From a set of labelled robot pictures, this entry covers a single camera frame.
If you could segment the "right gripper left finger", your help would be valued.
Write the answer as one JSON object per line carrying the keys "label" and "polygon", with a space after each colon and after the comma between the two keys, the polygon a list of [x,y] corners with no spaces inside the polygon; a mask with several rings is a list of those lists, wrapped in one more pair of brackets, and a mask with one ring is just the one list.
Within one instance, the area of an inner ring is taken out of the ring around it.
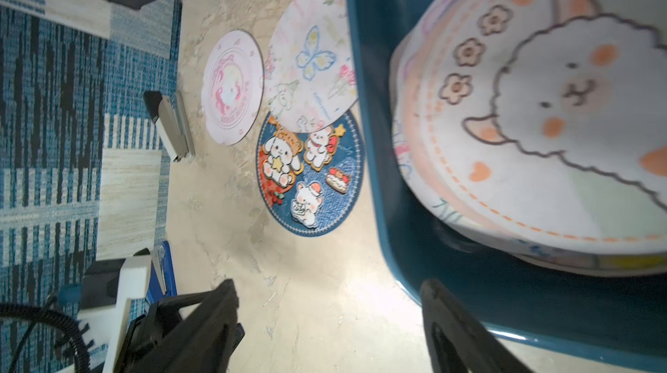
{"label": "right gripper left finger", "polygon": [[234,281],[164,298],[130,323],[114,371],[225,372],[245,337]]}

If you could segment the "pink kitty coaster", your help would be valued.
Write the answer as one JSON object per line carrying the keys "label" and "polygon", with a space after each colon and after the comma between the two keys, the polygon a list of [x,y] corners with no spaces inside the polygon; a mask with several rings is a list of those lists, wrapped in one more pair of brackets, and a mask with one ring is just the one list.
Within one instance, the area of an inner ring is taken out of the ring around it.
{"label": "pink kitty coaster", "polygon": [[241,141],[255,123],[264,91],[262,52],[254,37],[232,30],[213,47],[203,74],[201,107],[212,139]]}

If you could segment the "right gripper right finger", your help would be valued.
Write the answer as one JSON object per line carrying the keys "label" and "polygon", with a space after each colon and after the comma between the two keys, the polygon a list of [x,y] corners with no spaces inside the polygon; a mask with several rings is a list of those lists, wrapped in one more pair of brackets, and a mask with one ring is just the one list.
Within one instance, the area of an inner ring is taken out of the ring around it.
{"label": "right gripper right finger", "polygon": [[420,299],[434,372],[531,372],[438,279],[422,283]]}

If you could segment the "dark blue cartoon coaster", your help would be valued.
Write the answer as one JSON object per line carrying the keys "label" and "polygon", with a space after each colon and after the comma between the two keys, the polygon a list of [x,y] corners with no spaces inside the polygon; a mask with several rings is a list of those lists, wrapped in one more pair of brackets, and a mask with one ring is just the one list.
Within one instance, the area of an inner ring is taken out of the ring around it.
{"label": "dark blue cartoon coaster", "polygon": [[288,231],[320,237],[338,228],[359,197],[365,149],[351,112],[314,133],[294,133],[268,115],[257,143],[257,182]]}

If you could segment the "white dog coaster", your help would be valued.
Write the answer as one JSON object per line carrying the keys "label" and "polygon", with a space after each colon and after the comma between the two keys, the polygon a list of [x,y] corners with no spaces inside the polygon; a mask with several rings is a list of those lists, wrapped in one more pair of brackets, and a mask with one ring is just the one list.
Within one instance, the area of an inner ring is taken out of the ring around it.
{"label": "white dog coaster", "polygon": [[666,0],[452,0],[414,29],[397,113],[427,186],[493,233],[666,249]]}

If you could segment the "white butterfly coaster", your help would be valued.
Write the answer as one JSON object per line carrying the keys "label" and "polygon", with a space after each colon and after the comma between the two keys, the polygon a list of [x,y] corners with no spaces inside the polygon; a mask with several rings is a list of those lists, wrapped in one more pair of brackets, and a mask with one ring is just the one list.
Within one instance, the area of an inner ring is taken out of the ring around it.
{"label": "white butterfly coaster", "polygon": [[269,43],[269,111],[294,133],[332,125],[358,100],[347,0],[293,0]]}

